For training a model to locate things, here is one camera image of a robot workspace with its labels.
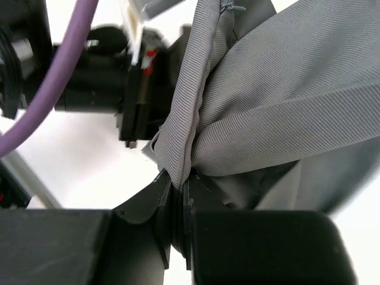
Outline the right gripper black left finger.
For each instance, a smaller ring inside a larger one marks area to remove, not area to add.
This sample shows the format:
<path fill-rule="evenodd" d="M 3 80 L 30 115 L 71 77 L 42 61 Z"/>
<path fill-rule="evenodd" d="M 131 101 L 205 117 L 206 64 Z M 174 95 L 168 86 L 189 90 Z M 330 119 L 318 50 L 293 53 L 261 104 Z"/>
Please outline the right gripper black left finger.
<path fill-rule="evenodd" d="M 170 178 L 112 210 L 2 210 L 2 284 L 162 284 Z"/>

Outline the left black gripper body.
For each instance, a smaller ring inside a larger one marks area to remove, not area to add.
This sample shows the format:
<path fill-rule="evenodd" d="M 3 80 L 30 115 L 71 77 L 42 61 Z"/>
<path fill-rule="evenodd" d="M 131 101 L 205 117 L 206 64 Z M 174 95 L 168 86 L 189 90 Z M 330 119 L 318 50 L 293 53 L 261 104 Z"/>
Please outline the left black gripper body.
<path fill-rule="evenodd" d="M 191 25 L 172 44 L 140 22 L 140 2 L 126 1 L 122 26 L 90 30 L 54 108 L 112 113 L 128 148 L 151 140 L 170 112 Z M 45 1 L 1 2 L 1 116 L 15 119 L 37 93 L 58 45 L 50 38 Z"/>

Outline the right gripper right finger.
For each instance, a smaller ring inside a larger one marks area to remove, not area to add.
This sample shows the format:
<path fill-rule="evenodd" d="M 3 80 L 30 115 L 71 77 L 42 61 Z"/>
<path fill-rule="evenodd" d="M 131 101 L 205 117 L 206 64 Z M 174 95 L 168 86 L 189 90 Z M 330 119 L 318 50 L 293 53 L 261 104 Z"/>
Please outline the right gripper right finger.
<path fill-rule="evenodd" d="M 340 232 L 314 211 L 240 210 L 192 171 L 183 186 L 194 284 L 355 284 Z"/>

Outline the grey pleated skirt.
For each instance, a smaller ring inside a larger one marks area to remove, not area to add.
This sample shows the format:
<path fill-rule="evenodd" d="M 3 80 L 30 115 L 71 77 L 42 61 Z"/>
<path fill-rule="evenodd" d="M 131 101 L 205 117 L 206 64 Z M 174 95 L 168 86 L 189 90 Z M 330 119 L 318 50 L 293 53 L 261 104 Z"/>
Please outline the grey pleated skirt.
<path fill-rule="evenodd" d="M 379 169 L 379 2 L 199 1 L 151 145 L 177 194 L 334 208 Z"/>

